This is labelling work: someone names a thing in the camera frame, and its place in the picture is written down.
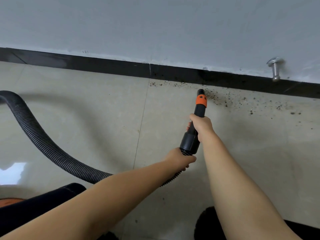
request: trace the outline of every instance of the tile grout line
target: tile grout line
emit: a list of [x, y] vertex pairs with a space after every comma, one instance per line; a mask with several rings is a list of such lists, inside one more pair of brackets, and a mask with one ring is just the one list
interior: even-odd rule
[[144, 100], [144, 106], [143, 106], [143, 112], [142, 112], [142, 118], [141, 118], [140, 129], [139, 129], [139, 136], [138, 136], [137, 149], [136, 149], [136, 154], [135, 154], [135, 156], [134, 156], [134, 162], [133, 162], [133, 167], [132, 167], [132, 169], [134, 169], [134, 165], [135, 165], [135, 163], [136, 163], [136, 157], [137, 157], [137, 151], [138, 151], [138, 145], [139, 145], [139, 139], [140, 139], [141, 127], [142, 127], [142, 120], [143, 120], [143, 115], [144, 115], [144, 109], [145, 109], [145, 107], [146, 107], [146, 101], [147, 101], [147, 95], [148, 95], [149, 83], [150, 83], [150, 78], [148, 79], [148, 86], [147, 86], [147, 88], [146, 88], [146, 99]]

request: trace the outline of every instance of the vacuum hose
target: vacuum hose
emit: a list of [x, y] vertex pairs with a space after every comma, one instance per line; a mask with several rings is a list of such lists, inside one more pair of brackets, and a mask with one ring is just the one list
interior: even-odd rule
[[[72, 174], [73, 176], [76, 176], [92, 184], [95, 184], [98, 181], [112, 175], [111, 173], [100, 171], [98, 169], [92, 168], [78, 161], [77, 159], [71, 157], [68, 153], [63, 151], [60, 147], [58, 147], [58, 145], [55, 144], [51, 140], [51, 138], [47, 135], [47, 133], [42, 129], [41, 125], [38, 123], [38, 121], [30, 111], [30, 109], [28, 108], [24, 100], [18, 94], [10, 91], [0, 91], [0, 100], [5, 101], [6, 104], [9, 106], [12, 113], [14, 114], [14, 117], [16, 118], [19, 125], [21, 126], [22, 130], [26, 133], [26, 135], [29, 137], [32, 143], [55, 165], [59, 166], [66, 172]], [[186, 132], [181, 142], [180, 149], [184, 155], [192, 155], [197, 152], [197, 149], [199, 146], [198, 133], [195, 131], [194, 127], [192, 131], [194, 132], [193, 138], [190, 136], [187, 136], [188, 139], [186, 138], [186, 141], [184, 142], [186, 134], [188, 133]], [[164, 182], [163, 185], [172, 181], [180, 173], [181, 172], [176, 173], [171, 179]]]

